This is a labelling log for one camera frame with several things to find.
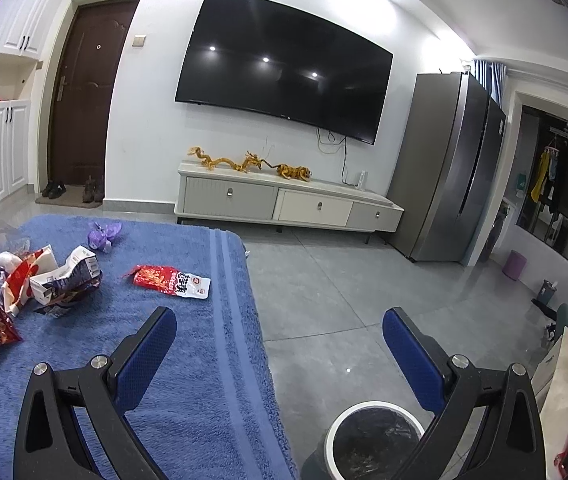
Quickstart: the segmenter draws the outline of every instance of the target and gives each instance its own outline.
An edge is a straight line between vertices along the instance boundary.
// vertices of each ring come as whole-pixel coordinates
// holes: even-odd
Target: purple stool
[[[506,263],[502,267],[502,272],[510,279],[517,281],[526,265],[526,258],[517,251],[511,251]]]

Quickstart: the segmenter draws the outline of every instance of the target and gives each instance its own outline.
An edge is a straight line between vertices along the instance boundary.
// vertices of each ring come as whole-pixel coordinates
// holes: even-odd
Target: brown door
[[[78,7],[53,94],[48,175],[83,184],[104,175],[110,97],[139,0]]]

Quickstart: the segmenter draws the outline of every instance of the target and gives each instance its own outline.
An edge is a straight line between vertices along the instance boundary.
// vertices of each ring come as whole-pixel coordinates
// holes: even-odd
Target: refrigerator
[[[418,74],[387,197],[388,242],[411,261],[461,262],[491,190],[506,117],[468,73]]]

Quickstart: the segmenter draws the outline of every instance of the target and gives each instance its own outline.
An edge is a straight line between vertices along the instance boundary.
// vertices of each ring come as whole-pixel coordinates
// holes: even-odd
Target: golden dragon figurine
[[[209,155],[204,153],[199,146],[193,146],[192,148],[189,149],[187,154],[195,155],[197,156],[197,158],[202,159],[202,164],[207,168],[209,168],[210,170],[213,170],[213,168],[215,168],[216,165],[221,164],[222,162],[228,164],[235,171],[241,171],[242,173],[248,173],[248,168],[250,166],[257,166],[258,168],[260,168],[260,170],[262,169],[262,160],[260,160],[260,158],[257,155],[251,152],[246,152],[246,158],[244,159],[242,164],[237,164],[233,162],[230,158],[226,158],[225,156],[213,160],[212,158],[210,158]]]
[[[276,166],[272,166],[264,158],[261,160],[261,162],[266,164],[269,168],[273,168],[275,171],[277,171],[279,176],[282,176],[286,179],[296,178],[298,180],[303,180],[304,182],[311,180],[311,170],[304,166],[298,166],[296,168],[289,166],[288,164],[278,164]]]

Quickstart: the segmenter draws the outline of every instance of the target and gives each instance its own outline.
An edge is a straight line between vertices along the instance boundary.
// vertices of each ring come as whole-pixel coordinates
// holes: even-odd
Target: yellow clothing
[[[535,201],[535,203],[539,202],[539,194],[542,193],[542,186],[544,186],[544,181],[546,180],[546,174],[548,173],[548,166],[550,163],[550,153],[542,152],[542,156],[539,157],[538,181],[530,192],[530,197]]]

